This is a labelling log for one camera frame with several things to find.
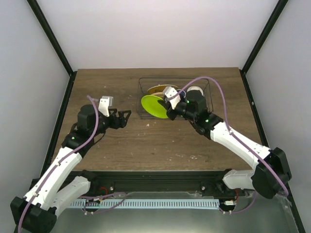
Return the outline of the small lime green plate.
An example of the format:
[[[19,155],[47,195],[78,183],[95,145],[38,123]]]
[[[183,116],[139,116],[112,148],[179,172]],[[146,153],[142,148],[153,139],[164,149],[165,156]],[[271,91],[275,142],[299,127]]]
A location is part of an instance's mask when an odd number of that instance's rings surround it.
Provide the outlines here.
[[[167,119],[167,110],[159,102],[162,100],[163,98],[155,95],[146,95],[141,98],[141,105],[150,115],[160,119]]]

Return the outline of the teal and white bowl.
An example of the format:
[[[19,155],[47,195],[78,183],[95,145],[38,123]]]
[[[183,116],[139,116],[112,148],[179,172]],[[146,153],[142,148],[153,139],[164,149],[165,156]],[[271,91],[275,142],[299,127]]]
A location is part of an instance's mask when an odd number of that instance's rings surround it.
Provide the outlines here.
[[[199,86],[190,86],[190,87],[187,89],[187,92],[190,92],[190,91],[199,91],[199,92],[201,93],[201,95],[204,96],[203,89],[200,88]]]

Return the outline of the black wire dish rack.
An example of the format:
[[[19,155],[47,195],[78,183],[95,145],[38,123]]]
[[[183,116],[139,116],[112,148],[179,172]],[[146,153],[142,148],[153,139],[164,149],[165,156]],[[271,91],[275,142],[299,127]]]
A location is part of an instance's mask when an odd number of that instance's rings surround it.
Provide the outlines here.
[[[136,112],[142,119],[159,119],[155,116],[152,116],[149,114],[141,104],[141,99],[148,95],[148,90],[154,86],[157,85],[175,85],[178,88],[181,89],[184,87],[187,83],[189,83],[191,80],[193,80],[194,77],[168,77],[168,76],[153,76],[153,77],[142,77],[138,80],[138,97],[137,97],[137,106],[136,106]],[[212,94],[211,94],[211,87],[210,87],[210,81],[209,80],[199,80],[191,84],[190,86],[198,86],[202,89],[203,94],[207,101],[207,109],[210,112],[213,112],[213,100],[212,100]]]

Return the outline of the yellow woven bamboo plate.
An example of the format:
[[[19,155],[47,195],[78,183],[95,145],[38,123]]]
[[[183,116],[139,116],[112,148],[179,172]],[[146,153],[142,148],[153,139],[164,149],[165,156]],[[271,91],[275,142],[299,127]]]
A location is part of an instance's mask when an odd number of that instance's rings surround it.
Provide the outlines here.
[[[178,89],[179,87],[176,86],[176,85],[173,85],[173,84],[159,84],[159,85],[155,85],[153,87],[150,87],[148,90],[147,90],[147,93],[149,95],[153,94],[153,93],[162,93],[162,91],[167,87],[167,86],[170,86],[170,87],[173,87],[174,89]]]

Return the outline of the dark blue enamel mug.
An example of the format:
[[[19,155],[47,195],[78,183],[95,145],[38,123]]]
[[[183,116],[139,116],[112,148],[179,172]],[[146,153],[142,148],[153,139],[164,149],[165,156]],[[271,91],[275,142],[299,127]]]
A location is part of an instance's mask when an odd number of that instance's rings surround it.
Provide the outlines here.
[[[179,96],[181,99],[186,99],[186,94],[187,94],[186,91],[182,90],[181,93],[179,94]]]

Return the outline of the plain cream orange plate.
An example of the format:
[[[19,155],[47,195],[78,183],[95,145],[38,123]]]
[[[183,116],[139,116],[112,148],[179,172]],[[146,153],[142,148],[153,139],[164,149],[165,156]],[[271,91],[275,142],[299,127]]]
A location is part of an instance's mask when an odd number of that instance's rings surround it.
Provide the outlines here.
[[[153,95],[154,95],[154,96],[162,96],[163,93],[162,93],[162,92],[155,92],[155,93],[153,93]]]

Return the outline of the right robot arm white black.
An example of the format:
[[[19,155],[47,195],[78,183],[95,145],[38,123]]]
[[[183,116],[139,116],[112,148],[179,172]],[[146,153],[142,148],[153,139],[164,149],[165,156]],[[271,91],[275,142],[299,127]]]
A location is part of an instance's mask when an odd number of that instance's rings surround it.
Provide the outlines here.
[[[190,91],[185,97],[168,94],[164,98],[169,119],[181,116],[197,133],[212,140],[242,158],[250,170],[230,170],[216,183],[216,191],[223,196],[233,189],[253,189],[272,199],[275,195],[289,195],[286,186],[292,175],[285,152],[276,147],[260,145],[231,128],[221,117],[208,110],[205,97]]]

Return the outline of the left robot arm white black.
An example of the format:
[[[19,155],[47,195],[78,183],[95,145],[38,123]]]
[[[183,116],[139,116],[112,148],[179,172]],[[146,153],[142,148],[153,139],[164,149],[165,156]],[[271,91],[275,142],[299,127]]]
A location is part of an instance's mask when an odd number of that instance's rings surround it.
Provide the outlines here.
[[[107,129],[124,128],[130,110],[118,111],[101,103],[81,107],[77,122],[65,137],[61,148],[38,182],[24,195],[15,197],[10,208],[17,233],[25,229],[31,233],[49,233],[58,217],[82,195],[94,196],[99,192],[95,175],[82,171],[65,187],[65,179],[96,144],[94,138],[105,135]]]

